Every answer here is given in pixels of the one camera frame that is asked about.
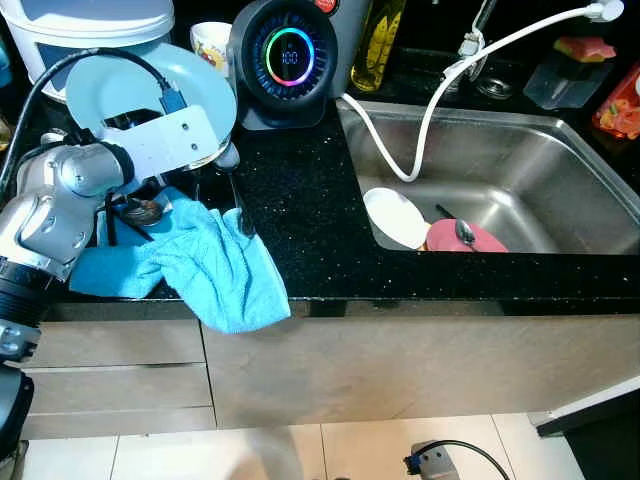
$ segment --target blue microfiber cloth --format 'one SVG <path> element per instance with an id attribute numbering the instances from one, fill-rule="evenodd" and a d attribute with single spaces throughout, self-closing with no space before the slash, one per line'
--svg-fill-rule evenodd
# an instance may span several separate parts
<path id="1" fill-rule="evenodd" d="M 262 240 L 238 229 L 239 209 L 221 216 L 174 188 L 163 193 L 171 210 L 144 228 L 153 241 L 116 218 L 119 245 L 85 249 L 71 290 L 143 298 L 164 277 L 205 325 L 225 333 L 257 330 L 291 315 L 284 283 Z M 98 223 L 102 243 L 105 227 Z"/>

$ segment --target rgb ring light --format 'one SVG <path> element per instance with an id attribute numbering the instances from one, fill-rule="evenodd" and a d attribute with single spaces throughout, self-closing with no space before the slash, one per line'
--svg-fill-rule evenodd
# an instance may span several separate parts
<path id="1" fill-rule="evenodd" d="M 278 30 L 271 37 L 264 60 L 271 78 L 280 85 L 293 87 L 309 77 L 315 56 L 309 35 L 299 28 L 289 27 Z"/>

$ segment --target kitchen counter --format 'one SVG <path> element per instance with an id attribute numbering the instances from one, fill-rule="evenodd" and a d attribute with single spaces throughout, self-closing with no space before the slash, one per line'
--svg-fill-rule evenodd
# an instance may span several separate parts
<path id="1" fill-rule="evenodd" d="M 379 92 L 360 97 L 426 104 L 429 85 L 437 77 L 430 83 L 428 72 L 408 68 L 391 72 Z M 463 93 L 445 98 L 442 106 L 542 112 L 522 95 L 500 103 Z M 624 160 L 624 148 L 607 148 L 579 120 L 565 119 L 638 190 L 637 169 Z M 295 314 L 371 316 L 389 309 L 394 315 L 640 312 L 640 256 L 416 253 L 378 246 L 333 103 L 314 128 L 237 128 L 234 137 L 241 157 L 239 188 Z M 189 193 L 191 187 L 181 182 Z M 230 205 L 226 177 L 211 166 L 201 172 L 201 192 L 208 207 Z M 66 292 L 60 301 L 116 300 Z M 162 283 L 142 302 L 167 301 L 180 299 Z"/>

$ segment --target stainless steel sink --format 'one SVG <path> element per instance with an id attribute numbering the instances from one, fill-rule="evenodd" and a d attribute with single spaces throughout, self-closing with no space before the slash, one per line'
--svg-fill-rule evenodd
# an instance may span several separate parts
<path id="1" fill-rule="evenodd" d="M 424 109 L 363 103 L 389 151 L 411 171 Z M 360 189 L 406 195 L 428 222 L 441 204 L 495 235 L 511 252 L 637 254 L 640 198 L 561 120 L 439 109 L 420 177 L 397 179 L 360 117 L 342 101 L 340 119 Z M 373 227 L 381 246 L 406 250 Z"/>

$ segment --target tile floor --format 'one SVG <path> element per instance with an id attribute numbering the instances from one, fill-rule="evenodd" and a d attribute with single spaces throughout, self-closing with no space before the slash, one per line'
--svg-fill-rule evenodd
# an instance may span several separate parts
<path id="1" fill-rule="evenodd" d="M 540 439 L 526 414 L 36 440 L 23 479 L 409 479 L 411 445 L 445 438 L 483 448 L 513 480 L 584 480 L 566 440 Z M 479 455 L 447 450 L 462 480 L 500 478 Z"/>

